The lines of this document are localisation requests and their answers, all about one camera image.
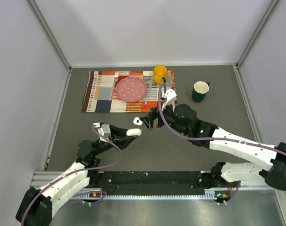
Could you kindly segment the white oval charging case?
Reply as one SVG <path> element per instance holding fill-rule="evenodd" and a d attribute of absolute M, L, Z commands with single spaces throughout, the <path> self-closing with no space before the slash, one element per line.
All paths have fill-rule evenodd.
<path fill-rule="evenodd" d="M 134 128 L 134 129 L 128 129 L 126 132 L 127 136 L 140 136 L 142 133 L 141 129 Z"/>

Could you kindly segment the dark green white mug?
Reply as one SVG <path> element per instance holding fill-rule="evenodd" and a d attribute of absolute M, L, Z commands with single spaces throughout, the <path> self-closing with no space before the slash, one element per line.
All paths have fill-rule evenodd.
<path fill-rule="evenodd" d="M 192 100 L 196 103 L 200 103 L 204 100 L 210 89 L 210 83 L 204 81 L 198 81 L 193 86 Z"/>

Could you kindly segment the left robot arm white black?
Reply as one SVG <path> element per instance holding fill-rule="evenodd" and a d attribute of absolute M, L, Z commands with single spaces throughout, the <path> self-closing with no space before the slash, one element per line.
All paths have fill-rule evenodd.
<path fill-rule="evenodd" d="M 97 155 L 116 148 L 118 152 L 139 138 L 141 129 L 122 129 L 114 125 L 95 123 L 92 131 L 96 141 L 83 140 L 78 144 L 77 158 L 70 167 L 51 182 L 29 188 L 18 208 L 16 220 L 23 226 L 48 226 L 55 214 L 74 195 L 86 186 L 98 183 L 100 159 Z"/>

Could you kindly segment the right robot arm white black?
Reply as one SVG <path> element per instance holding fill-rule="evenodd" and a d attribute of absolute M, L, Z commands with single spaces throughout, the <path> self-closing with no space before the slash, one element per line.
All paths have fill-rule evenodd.
<path fill-rule="evenodd" d="M 153 129 L 167 126 L 175 135 L 193 145 L 229 153 L 246 160 L 245 163 L 219 162 L 211 169 L 215 185 L 227 182 L 254 181 L 265 182 L 272 188 L 286 191 L 286 143 L 266 145 L 236 136 L 215 124 L 198 119 L 195 110 L 187 104 L 165 108 L 154 107 L 147 116 L 134 119 L 134 124 Z"/>

